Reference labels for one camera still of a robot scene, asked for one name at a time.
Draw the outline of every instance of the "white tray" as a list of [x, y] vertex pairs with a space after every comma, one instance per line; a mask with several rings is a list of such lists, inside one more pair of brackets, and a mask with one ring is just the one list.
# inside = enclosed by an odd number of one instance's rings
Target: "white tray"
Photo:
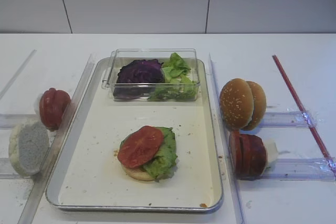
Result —
[[[62, 210], [217, 210], [224, 195], [203, 62], [194, 102], [114, 101], [102, 87], [108, 62], [96, 66], [49, 178], [47, 200]], [[172, 178], [141, 182], [122, 170], [115, 152], [144, 125], [173, 128], [178, 160]]]

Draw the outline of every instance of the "metal tray rim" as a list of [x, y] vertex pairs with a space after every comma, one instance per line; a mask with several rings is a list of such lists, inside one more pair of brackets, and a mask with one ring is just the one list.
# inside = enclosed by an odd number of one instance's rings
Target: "metal tray rim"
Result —
[[[92, 84], [93, 80], [94, 80], [94, 76], [97, 74], [98, 71], [101, 70], [101, 68], [103, 67], [103, 64], [105, 62], [108, 62], [110, 60], [110, 58], [103, 58], [101, 60], [99, 60], [94, 68], [93, 74], [90, 77], [90, 80], [88, 81], [88, 85], [87, 88], [85, 90], [85, 93], [83, 95], [83, 97], [86, 96], [90, 85]], [[204, 69], [204, 73], [206, 75], [206, 71], [205, 71], [205, 65], [203, 63], [203, 61], [201, 61], [200, 59], [197, 59], [197, 61], [199, 61], [202, 65], [202, 68]], [[205, 86], [206, 86], [206, 90], [207, 90], [207, 96], [209, 96], [209, 92], [208, 92], [208, 87], [207, 87], [207, 80], [206, 80], [206, 76], [205, 76]], [[208, 103], [207, 106], [209, 107], [209, 109], [211, 110], [211, 105], [210, 105], [210, 100], [208, 99]], [[75, 121], [75, 116], [72, 118], [70, 125], [69, 125], [69, 130], [72, 128], [72, 125]], [[211, 125], [213, 126], [213, 118], [211, 116]], [[214, 128], [212, 127], [212, 135], [215, 139], [215, 134], [214, 134]], [[187, 213], [198, 213], [198, 214], [210, 214], [212, 212], [217, 211], [223, 204], [224, 202], [224, 189], [223, 189], [223, 179], [221, 176], [221, 167], [219, 165], [219, 160], [217, 158], [217, 165], [218, 165], [218, 172], [219, 172], [219, 180], [220, 180], [220, 190], [221, 190], [221, 194], [220, 194], [220, 198], [219, 200], [214, 203], [212, 206], [210, 207], [129, 207], [129, 206], [72, 206], [72, 205], [61, 205], [61, 204], [56, 204], [54, 203], [49, 197], [48, 197], [48, 187], [51, 181], [51, 178], [54, 174], [54, 171], [57, 167], [57, 164], [59, 162], [59, 159], [61, 157], [61, 153], [63, 152], [65, 143], [67, 141], [67, 137], [63, 142], [63, 145], [61, 147], [61, 150], [58, 154], [57, 160], [55, 162], [54, 167], [52, 168], [51, 174], [48, 178], [48, 182], [46, 185], [46, 190], [45, 190], [45, 196], [47, 201], [53, 206], [56, 207], [60, 210], [63, 211], [121, 211], [121, 212], [165, 212], [165, 213], [181, 213], [181, 214], [187, 214]], [[215, 152], [216, 152], [216, 156], [217, 156], [217, 144], [215, 141]]]

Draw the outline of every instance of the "white wall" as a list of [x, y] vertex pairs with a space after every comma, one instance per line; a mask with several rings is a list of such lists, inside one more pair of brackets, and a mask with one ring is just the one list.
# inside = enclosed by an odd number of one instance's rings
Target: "white wall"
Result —
[[336, 32], [336, 0], [210, 0], [208, 33]]
[[[204, 33], [206, 26], [208, 33], [336, 32], [336, 0], [65, 0], [65, 5], [74, 33]], [[0, 0], [0, 33], [5, 32], [69, 33], [62, 0]]]
[[74, 33], [204, 33], [208, 0], [65, 0]]
[[62, 0], [0, 0], [0, 33], [69, 33]]

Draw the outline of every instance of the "red rod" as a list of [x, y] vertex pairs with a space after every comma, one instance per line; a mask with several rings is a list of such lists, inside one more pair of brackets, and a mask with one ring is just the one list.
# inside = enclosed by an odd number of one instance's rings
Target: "red rod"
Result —
[[[284, 79], [290, 93], [292, 94], [297, 106], [299, 107], [299, 110], [301, 112], [305, 112], [306, 110], [304, 109], [304, 106], [303, 106], [302, 102], [300, 101], [300, 98], [299, 98], [298, 94], [295, 92], [295, 89], [293, 88], [292, 84], [290, 83], [289, 78], [286, 75], [286, 72], [282, 68], [282, 65], [280, 64], [280, 61], [279, 61], [278, 57], [276, 55], [273, 55], [272, 57], [273, 57], [273, 60], [274, 60], [275, 64], [277, 65], [277, 67], [278, 67], [278, 69], [279, 69], [279, 71], [282, 75], [282, 78]], [[315, 127], [309, 127], [309, 129], [310, 129], [311, 134], [315, 138], [315, 141], [316, 141], [317, 145], [319, 146], [323, 156], [325, 158], [331, 160], [332, 158], [331, 158], [326, 146], [324, 145], [319, 133], [317, 132], [316, 128]]]

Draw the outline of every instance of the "bread slice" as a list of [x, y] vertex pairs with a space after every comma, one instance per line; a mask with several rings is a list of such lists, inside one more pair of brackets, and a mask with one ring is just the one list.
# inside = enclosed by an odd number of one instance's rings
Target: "bread slice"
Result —
[[8, 148], [9, 161], [22, 177], [40, 171], [48, 149], [48, 132], [41, 122], [28, 120], [12, 129]]
[[122, 169], [126, 172], [131, 178], [142, 180], [142, 181], [153, 181], [154, 178], [151, 177], [145, 170], [141, 168], [127, 168], [121, 165]]
[[243, 131], [253, 130], [260, 121], [263, 119], [263, 116], [266, 111], [266, 96], [262, 87], [253, 81], [246, 81], [249, 87], [251, 88], [253, 101], [254, 101], [254, 110], [251, 121], [247, 126], [242, 128]]
[[253, 95], [243, 79], [236, 78], [227, 82], [221, 90], [219, 101], [224, 121], [232, 130], [241, 129], [251, 121]]

